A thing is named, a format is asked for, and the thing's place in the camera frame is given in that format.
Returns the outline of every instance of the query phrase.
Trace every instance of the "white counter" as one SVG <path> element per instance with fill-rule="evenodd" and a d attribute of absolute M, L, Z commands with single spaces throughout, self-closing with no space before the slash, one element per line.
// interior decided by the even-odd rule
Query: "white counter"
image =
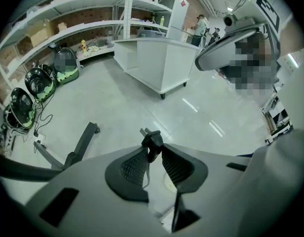
<path fill-rule="evenodd" d="M 166 38 L 114 41 L 114 59 L 121 68 L 161 94 L 186 86 L 198 47 Z"/>

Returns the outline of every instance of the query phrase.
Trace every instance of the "power strip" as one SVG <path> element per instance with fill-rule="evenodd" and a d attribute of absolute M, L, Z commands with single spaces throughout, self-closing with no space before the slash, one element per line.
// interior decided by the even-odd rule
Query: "power strip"
<path fill-rule="evenodd" d="M 45 143 L 45 136 L 38 133 L 38 137 L 36 137 L 35 135 L 33 135 L 33 141 L 35 142 L 39 142 L 40 144 L 42 144 L 44 146 Z"/>
<path fill-rule="evenodd" d="M 6 156 L 11 156 L 14 148 L 15 134 L 11 133 L 11 130 L 7 131 L 5 139 L 5 154 Z"/>

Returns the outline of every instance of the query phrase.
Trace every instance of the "yellow figurine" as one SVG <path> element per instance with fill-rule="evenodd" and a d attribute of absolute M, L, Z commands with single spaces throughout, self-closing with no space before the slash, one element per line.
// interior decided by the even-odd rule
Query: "yellow figurine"
<path fill-rule="evenodd" d="M 82 40 L 82 49 L 83 49 L 83 52 L 86 53 L 86 42 L 85 42 L 85 40 Z"/>

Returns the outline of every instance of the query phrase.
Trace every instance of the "black slot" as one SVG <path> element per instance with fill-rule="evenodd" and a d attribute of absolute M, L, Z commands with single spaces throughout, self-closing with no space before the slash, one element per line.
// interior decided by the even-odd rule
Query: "black slot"
<path fill-rule="evenodd" d="M 78 190 L 72 188 L 64 188 L 58 196 L 43 210 L 39 215 L 41 219 L 49 224 L 57 227 L 63 216 L 66 214 L 74 199 L 78 194 Z"/>
<path fill-rule="evenodd" d="M 227 167 L 233 168 L 233 169 L 236 169 L 236 170 L 240 170 L 240 171 L 245 171 L 247 166 L 241 165 L 241 164 L 238 164 L 238 163 L 234 163 L 234 162 L 230 162 L 230 163 L 227 164 Z"/>

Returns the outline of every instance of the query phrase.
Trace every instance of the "metal shelving unit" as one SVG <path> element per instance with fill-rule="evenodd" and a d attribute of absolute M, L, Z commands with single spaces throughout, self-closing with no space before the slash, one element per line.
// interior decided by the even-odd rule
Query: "metal shelving unit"
<path fill-rule="evenodd" d="M 64 31 L 59 32 L 58 34 L 50 37 L 46 41 L 42 42 L 38 46 L 35 46 L 32 50 L 30 50 L 28 53 L 26 53 L 19 61 L 15 64 L 13 68 L 7 73 L 8 78 L 16 71 L 16 69 L 21 66 L 23 63 L 26 63 L 31 58 L 33 58 L 37 53 L 48 47 L 50 44 L 57 42 L 61 39 L 64 39 L 65 37 L 71 36 L 73 34 L 77 34 L 86 30 L 91 30 L 94 28 L 100 28 L 100 27 L 109 27 L 113 25 L 123 24 L 123 20 L 108 20 L 108 21 L 100 21 L 100 22 L 94 22 L 94 23 L 88 23 L 88 24 L 80 24 L 76 26 L 72 26 L 67 28 Z"/>
<path fill-rule="evenodd" d="M 94 57 L 94 56 L 97 56 L 97 55 L 100 55 L 100 54 L 104 54 L 104 53 L 110 53 L 110 52 L 113 52 L 114 51 L 114 47 L 110 47 L 110 48 L 106 48 L 106 49 L 100 49 L 98 51 L 95 51 L 95 52 L 91 52 L 88 56 L 84 56 L 83 53 L 81 54 L 78 54 L 77 55 L 77 58 L 79 61 L 83 61 L 85 59 L 88 59 L 88 58 L 91 58 L 91 57 Z"/>
<path fill-rule="evenodd" d="M 41 3 L 46 0 L 23 0 L 14 14 L 11 16 L 11 20 L 16 20 L 21 15 L 26 13 L 26 10 L 36 4 Z M 13 85 L 9 81 L 9 78 L 12 74 L 17 70 L 18 67 L 28 62 L 31 58 L 33 58 L 37 53 L 41 52 L 48 45 L 58 40 L 61 40 L 65 37 L 71 36 L 73 34 L 83 32 L 86 30 L 99 28 L 99 27 L 108 27 L 113 26 L 113 33 L 117 35 L 120 30 L 123 28 L 123 38 L 130 38 L 130 26 L 138 25 L 138 26 L 146 26 L 146 27 L 154 27 L 156 29 L 168 30 L 171 25 L 171 20 L 169 21 L 169 25 L 167 27 L 160 26 L 158 24 L 153 24 L 149 22 L 141 22 L 141 21 L 133 21 L 131 20 L 131 11 L 132 8 L 147 10 L 154 13 L 172 13 L 172 9 L 168 8 L 159 2 L 154 2 L 152 0 L 54 0 L 51 1 L 50 4 L 40 8 L 38 11 L 29 14 L 29 16 L 16 23 L 8 35 L 2 40 L 0 43 L 0 50 L 9 45 L 14 45 L 15 51 L 18 54 L 18 50 L 16 44 L 21 41 L 25 37 L 25 33 L 27 29 L 34 25 L 38 20 L 41 19 L 55 19 L 65 14 L 69 14 L 75 11 L 87 9 L 87 8 L 95 8 L 95 7 L 111 7 L 113 9 L 113 20 L 111 21 L 100 21 L 89 24 L 81 24 L 73 27 L 69 27 L 64 31 L 59 32 L 58 34 L 50 37 L 48 40 L 42 42 L 38 46 L 34 47 L 24 56 L 20 57 L 19 60 L 14 60 L 13 64 L 8 66 L 8 72 L 6 73 L 2 64 L 0 63 L 0 72 L 5 79 L 6 83 L 13 88 Z M 122 17 L 118 20 L 118 9 L 120 7 L 124 7 L 124 12 Z"/>

